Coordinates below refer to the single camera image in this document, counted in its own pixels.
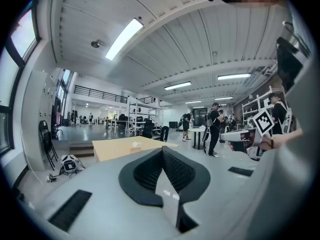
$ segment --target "backpack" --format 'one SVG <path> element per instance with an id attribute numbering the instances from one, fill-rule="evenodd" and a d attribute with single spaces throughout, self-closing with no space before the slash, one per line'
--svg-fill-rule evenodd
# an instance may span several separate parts
<path id="1" fill-rule="evenodd" d="M 182 126 L 182 123 L 184 122 L 184 118 L 185 118 L 186 114 L 183 114 L 183 116 L 180 118 L 178 127 Z"/>
<path id="2" fill-rule="evenodd" d="M 285 109 L 285 117 L 283 119 L 283 123 L 278 120 L 280 124 L 282 134 L 288 134 L 290 132 L 291 120 L 292 120 L 292 110 L 290 107 L 286 108 L 282 101 L 278 101 L 279 104 Z"/>

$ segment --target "white ceiling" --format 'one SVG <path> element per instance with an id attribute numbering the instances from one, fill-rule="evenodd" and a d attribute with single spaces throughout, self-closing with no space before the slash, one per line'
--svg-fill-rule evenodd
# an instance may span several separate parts
<path id="1" fill-rule="evenodd" d="M 102 103 L 96 103 L 96 102 L 91 102 L 91 101 L 85 101 L 85 100 L 80 100 L 80 99 L 72 99 L 72 104 L 76 105 L 76 106 L 82 106 L 85 107 L 86 105 L 88 106 L 88 108 L 95 108 L 95 109 L 109 109 L 110 110 L 126 110 L 125 106 L 114 106 L 114 105 L 107 105 L 107 104 L 102 104 Z"/>
<path id="2" fill-rule="evenodd" d="M 233 96 L 235 103 L 267 77 L 276 59 L 275 41 L 289 40 L 279 6 L 238 8 L 220 0 L 53 0 L 53 46 L 71 70 L 153 94 L 173 104 Z M 141 17 L 144 28 L 113 61 L 107 51 L 124 27 Z M 107 46 L 93 48 L 100 39 Z M 217 76 L 253 73 L 250 79 L 218 81 Z M 164 87 L 191 81 L 166 91 Z"/>

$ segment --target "light fixture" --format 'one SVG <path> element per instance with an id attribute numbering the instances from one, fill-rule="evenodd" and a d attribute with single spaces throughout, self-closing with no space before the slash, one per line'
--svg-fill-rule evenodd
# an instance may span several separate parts
<path id="1" fill-rule="evenodd" d="M 178 83 L 178 84 L 175 84 L 175 85 L 170 85 L 170 86 L 164 87 L 164 89 L 168 91 L 168 90 L 172 90 L 172 89 L 175 89 L 175 88 L 180 88 L 180 87 L 190 86 L 190 85 L 191 85 L 191 82 L 188 81 L 188 82 Z"/>
<path id="2" fill-rule="evenodd" d="M 186 102 L 185 104 L 190 104 L 190 103 L 199 103 L 201 102 L 201 100 L 198 100 L 198 101 L 189 101 L 189 102 Z"/>
<path id="3" fill-rule="evenodd" d="M 249 78 L 251 77 L 250 73 L 244 74 L 227 74 L 227 75 L 219 75 L 218 80 L 227 80 L 227 79 L 235 79 L 235 78 Z"/>
<path id="4" fill-rule="evenodd" d="M 234 97 L 224 97 L 224 98 L 215 98 L 216 101 L 220 101 L 220 100 L 231 100 Z"/>
<path id="5" fill-rule="evenodd" d="M 144 25 L 142 25 L 135 18 L 124 28 L 120 35 L 116 38 L 109 51 L 106 54 L 106 58 L 112 61 L 118 52 L 125 46 L 125 44 L 137 33 Z"/>

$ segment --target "wooden step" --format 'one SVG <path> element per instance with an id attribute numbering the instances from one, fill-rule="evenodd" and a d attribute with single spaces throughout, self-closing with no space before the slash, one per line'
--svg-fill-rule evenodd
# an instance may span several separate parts
<path id="1" fill-rule="evenodd" d="M 95 155 L 94 148 L 70 148 L 70 155 L 74 155 L 76 158 L 85 158 L 85 157 L 93 157 Z"/>

